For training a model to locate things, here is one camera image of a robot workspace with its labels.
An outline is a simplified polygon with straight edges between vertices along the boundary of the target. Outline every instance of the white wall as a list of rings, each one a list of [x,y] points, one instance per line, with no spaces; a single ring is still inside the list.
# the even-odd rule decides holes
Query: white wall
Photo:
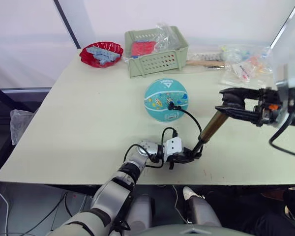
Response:
[[[295,57],[295,15],[273,48],[276,66],[287,63],[290,57]]]
[[[75,53],[52,0],[0,0],[0,88],[51,87]]]
[[[60,0],[81,47],[123,44],[124,32],[176,25],[190,44],[270,45],[295,0]]]

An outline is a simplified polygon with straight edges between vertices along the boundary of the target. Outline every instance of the person's foot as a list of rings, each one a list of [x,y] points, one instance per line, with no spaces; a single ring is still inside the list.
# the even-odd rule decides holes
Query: person's foot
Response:
[[[200,195],[196,194],[191,188],[189,188],[188,186],[184,186],[183,190],[183,198],[185,198],[185,200],[187,201],[189,198],[191,198],[192,196],[196,196],[201,198]]]

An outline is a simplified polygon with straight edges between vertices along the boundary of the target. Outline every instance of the teal basketball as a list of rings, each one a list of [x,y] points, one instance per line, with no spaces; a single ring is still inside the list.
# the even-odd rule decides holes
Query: teal basketball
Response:
[[[171,78],[156,80],[147,88],[144,95],[147,113],[161,122],[170,122],[183,115],[183,112],[168,110],[171,102],[187,110],[187,91],[180,82]]]

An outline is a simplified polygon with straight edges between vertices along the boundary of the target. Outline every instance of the black cable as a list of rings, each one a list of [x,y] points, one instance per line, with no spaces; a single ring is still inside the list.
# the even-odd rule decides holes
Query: black cable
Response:
[[[286,150],[286,149],[284,149],[284,148],[281,148],[281,147],[279,147],[279,146],[277,146],[277,145],[275,145],[275,144],[273,144],[273,141],[274,140],[276,140],[285,130],[286,130],[286,128],[292,123],[292,121],[293,121],[293,118],[294,118],[294,113],[290,113],[289,114],[289,117],[287,118],[287,120],[284,122],[284,124],[279,128],[279,130],[269,139],[269,144],[272,146],[272,147],[274,147],[274,148],[276,148],[276,149],[278,149],[278,150],[280,150],[280,151],[282,151],[282,152],[285,152],[285,153],[287,153],[287,154],[290,154],[290,155],[293,155],[293,156],[295,156],[295,152],[292,152],[292,151],[289,151],[289,150]]]
[[[128,148],[128,150],[126,151],[126,154],[124,155],[124,158],[123,158],[123,162],[126,161],[126,158],[127,158],[127,155],[128,155],[128,153],[129,153],[129,151],[130,151],[133,147],[135,147],[135,146],[141,148],[141,149],[147,154],[147,156],[148,156],[149,158],[151,158],[151,155],[149,154],[149,152],[148,152],[144,147],[142,147],[142,146],[139,145],[139,144],[133,144],[133,145],[131,145],[131,146]]]
[[[181,108],[181,106],[175,106],[175,105],[173,105],[172,106],[172,109],[175,110],[175,111],[184,112],[185,114],[187,114],[188,116],[190,116],[193,119],[193,121],[197,124],[197,127],[199,128],[200,133],[202,133],[202,128],[201,128],[199,122],[194,118],[193,115],[191,115],[189,112],[187,112],[186,110],[184,110],[183,108]]]
[[[59,200],[59,202],[55,205],[55,207],[41,220],[41,221],[39,221],[39,223],[38,224],[36,224],[33,228],[31,228],[30,230],[27,230],[25,233],[23,233],[23,234],[21,234],[20,236],[24,236],[24,235],[26,235],[27,233],[29,233],[30,231],[32,231],[33,229],[35,229],[37,226],[39,226],[44,220],[46,220],[47,219],[47,217],[48,216],[50,216],[51,215],[51,213],[53,213],[56,209],[57,209],[57,207],[59,206],[59,204],[62,202],[62,200],[64,199],[64,197],[65,197],[65,194],[60,198],[60,200]]]
[[[66,193],[65,194],[65,196],[64,196],[64,208],[65,208],[65,211],[68,213],[68,215],[70,216],[70,217],[72,217],[72,214],[71,214],[71,212],[70,212],[70,210],[69,210],[69,208],[68,208],[68,205],[67,205],[67,196],[68,196],[68,193]]]
[[[155,168],[155,169],[160,169],[162,168],[164,165],[164,159],[161,159],[161,165],[160,166],[151,166],[151,165],[146,165],[146,167],[150,167],[150,168]]]

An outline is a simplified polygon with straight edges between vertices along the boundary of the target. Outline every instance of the red plastic bowl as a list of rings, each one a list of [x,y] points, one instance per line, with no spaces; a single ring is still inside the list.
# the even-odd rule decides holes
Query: red plastic bowl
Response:
[[[89,47],[98,47],[98,48],[109,50],[114,53],[118,53],[120,54],[120,58],[117,58],[116,60],[112,62],[107,62],[104,65],[101,65],[99,63],[99,60],[93,57],[93,54],[87,52],[87,48]],[[121,48],[119,44],[116,44],[113,42],[98,42],[98,43],[92,43],[88,45],[87,47],[83,48],[83,50],[80,53],[80,57],[81,57],[81,61],[84,62],[85,64],[88,64],[93,67],[106,68],[108,66],[112,66],[116,64],[121,59],[122,53],[123,53],[123,49]]]

